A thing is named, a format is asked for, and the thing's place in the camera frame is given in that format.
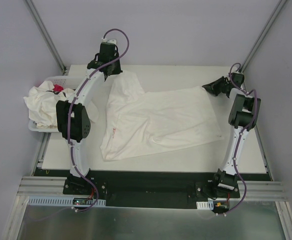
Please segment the white red-print t-shirt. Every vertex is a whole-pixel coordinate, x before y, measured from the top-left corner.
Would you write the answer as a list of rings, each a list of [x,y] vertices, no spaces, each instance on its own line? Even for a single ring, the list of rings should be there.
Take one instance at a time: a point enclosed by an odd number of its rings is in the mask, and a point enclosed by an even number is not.
[[[114,79],[100,146],[104,160],[177,151],[223,138],[201,87],[145,92],[133,72],[124,71]]]

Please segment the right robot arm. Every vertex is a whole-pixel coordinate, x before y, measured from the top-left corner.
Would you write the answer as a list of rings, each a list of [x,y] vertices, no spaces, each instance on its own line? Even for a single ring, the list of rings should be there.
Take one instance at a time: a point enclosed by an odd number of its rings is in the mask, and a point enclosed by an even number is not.
[[[244,143],[257,124],[260,110],[261,99],[257,97],[256,91],[247,92],[241,88],[244,80],[243,74],[232,72],[228,77],[222,76],[202,86],[211,95],[225,94],[233,100],[228,117],[228,124],[231,126],[228,147],[223,166],[217,170],[211,184],[212,194],[219,198],[236,188],[239,177],[238,163]]]

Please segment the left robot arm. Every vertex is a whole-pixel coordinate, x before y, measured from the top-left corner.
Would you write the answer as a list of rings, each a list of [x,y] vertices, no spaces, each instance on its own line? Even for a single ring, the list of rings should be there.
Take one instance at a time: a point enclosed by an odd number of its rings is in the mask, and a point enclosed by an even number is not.
[[[56,104],[57,129],[70,151],[70,174],[78,178],[74,188],[82,195],[88,194],[92,188],[91,181],[85,178],[90,171],[85,150],[85,139],[91,130],[88,105],[109,76],[122,72],[119,56],[115,43],[102,42],[99,53],[88,63],[86,75],[75,92]]]

